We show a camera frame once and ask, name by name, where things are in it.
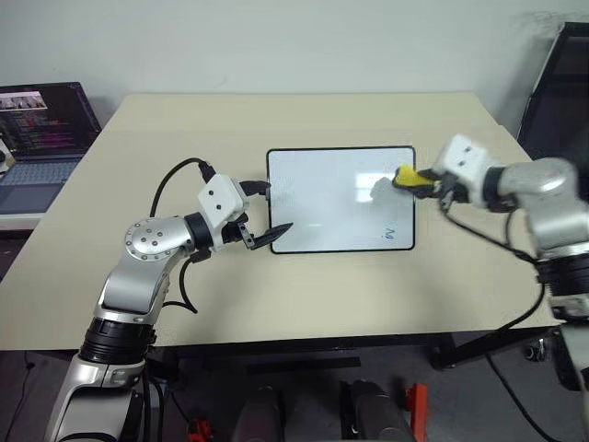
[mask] white tabletop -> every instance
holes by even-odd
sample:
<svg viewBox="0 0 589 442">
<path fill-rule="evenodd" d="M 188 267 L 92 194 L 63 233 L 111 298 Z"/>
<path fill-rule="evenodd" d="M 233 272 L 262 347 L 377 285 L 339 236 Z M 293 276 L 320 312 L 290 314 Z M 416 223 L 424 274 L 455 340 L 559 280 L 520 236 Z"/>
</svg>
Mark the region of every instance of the white tabletop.
<svg viewBox="0 0 589 442">
<path fill-rule="evenodd" d="M 157 184 L 185 157 L 263 180 L 272 148 L 410 144 L 425 168 L 457 132 L 505 163 L 527 160 L 472 94 L 131 96 L 0 285 L 0 349 L 81 344 L 126 228 L 147 215 Z M 197 168 L 182 170 L 158 213 L 198 210 L 201 187 Z M 262 198 L 248 214 L 261 233 L 268 225 Z M 472 207 L 458 207 L 456 215 L 501 235 L 502 215 Z M 486 330 L 536 298 L 527 264 L 447 224 L 433 202 L 417 202 L 416 223 L 411 251 L 274 255 L 229 245 L 190 267 L 187 289 L 200 313 L 165 308 L 157 344 Z M 514 238 L 525 244 L 521 219 Z M 168 299 L 176 299 L 178 269 L 171 281 Z M 550 323 L 541 308 L 524 325 Z"/>
</svg>

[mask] laptop keyboard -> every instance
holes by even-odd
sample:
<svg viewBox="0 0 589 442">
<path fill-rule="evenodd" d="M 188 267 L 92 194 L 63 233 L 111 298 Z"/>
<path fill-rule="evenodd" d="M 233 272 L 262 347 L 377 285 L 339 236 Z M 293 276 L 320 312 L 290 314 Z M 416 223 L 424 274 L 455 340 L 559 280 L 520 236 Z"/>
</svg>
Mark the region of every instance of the laptop keyboard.
<svg viewBox="0 0 589 442">
<path fill-rule="evenodd" d="M 17 163 L 0 180 L 0 186 L 26 186 L 30 184 L 62 184 L 66 182 L 77 161 L 58 163 Z"/>
</svg>

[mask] whiteboard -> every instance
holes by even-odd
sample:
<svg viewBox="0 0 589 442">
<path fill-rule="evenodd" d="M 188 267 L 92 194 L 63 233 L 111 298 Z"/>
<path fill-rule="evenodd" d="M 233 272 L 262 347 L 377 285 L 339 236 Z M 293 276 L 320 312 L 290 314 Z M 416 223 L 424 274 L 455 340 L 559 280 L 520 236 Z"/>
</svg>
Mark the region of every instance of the whiteboard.
<svg viewBox="0 0 589 442">
<path fill-rule="evenodd" d="M 266 156 L 271 226 L 293 226 L 275 253 L 410 250 L 415 202 L 391 180 L 415 167 L 411 146 L 273 149 Z"/>
</svg>

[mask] white wall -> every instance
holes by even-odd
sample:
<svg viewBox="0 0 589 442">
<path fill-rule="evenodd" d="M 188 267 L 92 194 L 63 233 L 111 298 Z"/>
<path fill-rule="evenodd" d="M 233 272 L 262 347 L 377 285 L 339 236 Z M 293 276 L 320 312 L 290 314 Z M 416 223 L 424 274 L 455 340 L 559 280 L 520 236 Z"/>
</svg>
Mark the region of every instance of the white wall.
<svg viewBox="0 0 589 442">
<path fill-rule="evenodd" d="M 474 90 L 516 130 L 587 0 L 0 0 L 0 84 L 80 81 L 104 123 L 130 92 Z"/>
</svg>

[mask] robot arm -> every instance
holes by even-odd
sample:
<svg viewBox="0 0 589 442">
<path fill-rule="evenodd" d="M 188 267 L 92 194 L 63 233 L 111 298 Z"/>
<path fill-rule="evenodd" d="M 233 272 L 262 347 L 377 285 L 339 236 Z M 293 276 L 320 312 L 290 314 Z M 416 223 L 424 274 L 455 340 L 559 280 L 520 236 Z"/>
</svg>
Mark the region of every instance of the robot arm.
<svg viewBox="0 0 589 442">
<path fill-rule="evenodd" d="M 491 212 L 525 211 L 536 252 L 531 263 L 549 288 L 554 317 L 565 321 L 560 337 L 578 381 L 574 387 L 583 395 L 589 435 L 589 204 L 578 197 L 575 167 L 558 158 L 503 166 L 482 146 L 456 135 L 421 176 L 402 172 L 396 187 L 412 190 L 419 182 L 417 196 L 437 198 L 445 214 L 453 202 Z"/>
<path fill-rule="evenodd" d="M 144 399 L 134 388 L 144 372 L 144 355 L 156 341 L 154 325 L 171 270 L 186 258 L 208 259 L 227 242 L 243 240 L 254 250 L 280 237 L 291 225 L 258 238 L 245 225 L 248 197 L 267 187 L 214 174 L 199 193 L 200 213 L 149 217 L 128 228 L 121 259 L 102 288 L 53 406 L 46 441 L 136 439 Z"/>
</svg>

